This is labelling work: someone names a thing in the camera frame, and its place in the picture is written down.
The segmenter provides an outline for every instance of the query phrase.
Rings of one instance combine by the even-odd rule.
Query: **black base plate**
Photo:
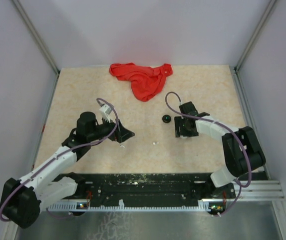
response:
[[[204,182],[210,173],[168,174],[79,174],[85,178],[84,192],[66,199],[86,199],[91,192],[91,207],[117,207],[123,200],[127,207],[196,207],[198,200],[222,199],[222,195],[204,196]],[[55,181],[64,177],[59,175]],[[262,173],[254,173],[254,180],[266,180]],[[233,184],[224,187],[228,199],[234,199]]]

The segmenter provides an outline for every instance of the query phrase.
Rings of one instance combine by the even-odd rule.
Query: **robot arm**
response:
[[[227,126],[240,139],[246,149],[252,170],[266,163],[265,155],[251,127],[237,128],[214,119],[206,112],[198,113],[191,101],[180,105],[179,109],[182,114],[196,116],[201,119],[195,120],[188,117],[174,117],[176,137],[185,138],[206,134],[223,145],[226,165],[211,174],[208,183],[211,185],[212,191],[248,173],[247,163],[238,142],[227,129],[215,124],[215,122]]]
[[[21,228],[33,224],[41,211],[55,202],[71,195],[84,192],[85,180],[76,173],[69,173],[58,182],[52,182],[60,173],[80,160],[91,148],[90,143],[108,136],[115,128],[110,120],[111,108],[101,106],[102,124],[98,124],[92,112],[80,115],[69,137],[62,146],[42,165],[18,180],[10,178],[3,187],[0,209],[5,201],[2,214]],[[122,143],[135,134],[123,127],[120,120],[118,126],[109,139]],[[10,198],[10,194],[20,189]]]

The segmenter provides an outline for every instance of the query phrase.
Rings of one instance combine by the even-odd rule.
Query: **beige countertop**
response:
[[[108,67],[64,68],[58,80],[35,166],[47,160],[76,127],[82,112],[94,112],[99,123],[100,97],[115,106],[125,128],[135,132],[120,147],[106,140],[66,172],[75,173],[205,173],[224,165],[223,147],[206,135],[175,138],[174,116],[165,105],[165,94],[177,92],[183,102],[192,101],[199,112],[236,127],[244,119],[227,65],[172,66],[162,92],[148,102],[137,100],[130,82],[118,81]],[[170,105],[179,102],[169,96]],[[162,116],[169,114],[170,123]]]

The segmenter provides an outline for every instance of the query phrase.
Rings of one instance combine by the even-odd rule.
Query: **black small object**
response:
[[[169,116],[169,115],[164,115],[163,117],[162,117],[162,120],[163,120],[163,122],[164,123],[169,123],[171,120],[172,120],[172,118],[171,118],[171,116]]]
[[[235,132],[246,149],[252,170],[255,170],[266,163],[263,150],[258,142],[254,130],[249,127],[240,128]],[[222,136],[225,163],[228,171],[235,177],[248,173],[248,168],[243,152],[240,150],[238,142],[231,133]]]

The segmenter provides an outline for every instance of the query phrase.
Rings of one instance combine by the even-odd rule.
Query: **metal frame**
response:
[[[259,132],[257,131],[257,127],[253,118],[253,114],[248,102],[248,98],[246,96],[245,88],[243,85],[243,82],[241,81],[241,78],[239,76],[239,72],[236,72],[236,68],[231,67],[231,74],[233,77],[233,81],[235,84],[235,89],[238,95],[238,99],[241,105],[241,109],[243,112],[243,117],[245,120],[245,123],[249,126],[251,126],[255,132],[257,133],[257,137],[259,140]],[[264,166],[265,172],[267,176],[270,178],[270,173],[268,171],[268,164]],[[277,219],[277,223],[281,232],[281,235],[283,239],[286,240],[286,201],[285,199],[283,201],[280,200],[272,200],[275,217]]]
[[[42,52],[42,54],[44,55],[45,59],[51,65],[54,72],[56,73],[56,76],[58,77],[60,70],[58,69],[52,55],[50,54],[50,52],[47,48],[47,46],[45,45],[45,43],[41,39],[39,33],[37,32],[37,30],[35,29],[35,27],[33,26],[32,22],[31,22],[31,20],[29,19],[28,15],[26,14],[22,4],[20,3],[19,0],[11,0],[11,2],[13,3],[14,7],[16,8],[16,10],[20,14],[20,16],[22,17],[23,22],[25,23],[26,27],[30,31],[35,43],[39,47],[39,49]],[[245,92],[243,83],[242,83],[241,78],[239,76],[239,71],[242,68],[247,56],[250,54],[251,50],[253,49],[255,43],[257,42],[257,39],[259,38],[259,36],[260,36],[264,26],[266,25],[268,19],[272,15],[272,13],[276,7],[277,2],[278,2],[278,0],[270,0],[269,1],[269,4],[268,4],[262,18],[261,18],[260,22],[258,23],[253,35],[251,36],[242,56],[238,60],[237,65],[235,67],[231,68],[231,73],[233,76],[235,89],[236,89],[236,92],[238,94],[238,98],[239,98],[239,102],[241,104],[244,119],[246,121],[246,124],[251,126],[254,130],[257,130],[256,124],[255,124],[255,121],[253,118],[252,111],[250,109],[250,105],[248,103],[248,99],[246,96],[246,92]],[[50,105],[51,105],[51,101],[49,102],[49,105],[47,106],[47,113],[49,112]],[[35,155],[37,153],[38,147],[39,147],[39,145],[35,149]],[[267,167],[265,167],[265,171],[266,171],[267,175],[270,176]],[[276,216],[277,222],[279,224],[280,232],[282,234],[283,239],[286,239],[286,201],[285,201],[285,197],[284,197],[284,194],[282,192],[282,189],[281,189],[281,185],[278,181],[274,181],[274,180],[252,181],[252,185],[249,188],[242,190],[242,194],[241,194],[241,197],[239,200],[240,201],[256,201],[256,202],[272,201],[273,206],[274,206],[275,216]],[[207,202],[203,202],[204,206],[203,205],[202,206],[204,207],[204,210],[206,209],[206,205],[209,201],[210,200],[207,199]],[[63,200],[63,201],[58,202],[57,204],[75,205],[75,201],[72,202],[71,200],[68,200],[68,201]],[[55,210],[57,210],[57,208],[61,208],[61,207],[60,206],[51,207],[50,209],[52,211],[55,211]],[[16,231],[17,231],[17,225],[12,223],[12,222],[8,222],[6,224],[4,231],[3,231],[2,239],[3,240],[14,239]]]
[[[234,183],[234,189],[239,191],[239,186]],[[234,201],[234,199],[227,199],[228,202]],[[240,202],[282,202],[285,201],[284,193],[279,181],[276,180],[254,180],[247,188],[242,189],[241,195],[238,199]],[[125,207],[123,202],[119,203],[119,206],[101,206],[101,207],[89,207],[84,209],[78,209],[80,204],[86,204],[86,199],[63,199],[48,209],[52,212],[208,212],[209,203],[223,202],[223,199],[202,199],[198,201],[198,206],[182,206],[182,207]]]
[[[259,38],[264,26],[266,25],[268,19],[270,18],[270,16],[273,14],[275,8],[276,8],[276,3],[278,2],[278,0],[270,0],[267,8],[265,9],[265,12],[261,18],[261,20],[259,21],[258,25],[256,26],[253,35],[251,36],[249,42],[246,45],[246,48],[243,52],[243,54],[241,55],[240,59],[238,60],[236,66],[235,66],[235,72],[238,73],[239,70],[242,68],[247,56],[249,55],[249,53],[251,52],[251,50],[253,49],[257,39]]]
[[[53,101],[53,98],[54,98],[54,93],[55,93],[57,82],[58,82],[58,77],[59,77],[59,74],[56,75],[56,80],[55,80],[55,82],[54,82],[54,84],[52,86],[51,98],[50,98],[49,102],[46,105],[46,112],[45,112],[45,116],[44,116],[44,120],[43,120],[43,126],[45,126],[45,124],[46,124],[46,121],[47,121],[47,118],[48,118],[48,114],[49,114],[49,110],[50,110],[51,105],[52,105],[52,101]],[[35,161],[36,161],[36,157],[37,157],[37,154],[38,154],[39,147],[41,145],[42,137],[43,137],[43,131],[40,131],[40,133],[38,135],[37,145],[33,149],[31,149],[32,154],[31,154],[30,160],[29,160],[30,166],[31,166],[31,170],[34,169],[34,164],[35,164]]]
[[[22,4],[19,0],[11,0],[13,6],[17,10],[18,14],[22,18],[24,24],[26,25],[27,29],[31,33],[36,45],[38,46],[39,50],[47,60],[48,64],[52,67],[53,71],[56,73],[56,77],[58,77],[60,70],[58,69],[55,60],[51,53],[48,50],[48,47],[40,37],[39,33],[35,29],[34,25],[32,24],[31,20],[29,19],[28,15],[26,14],[25,9],[23,8]]]

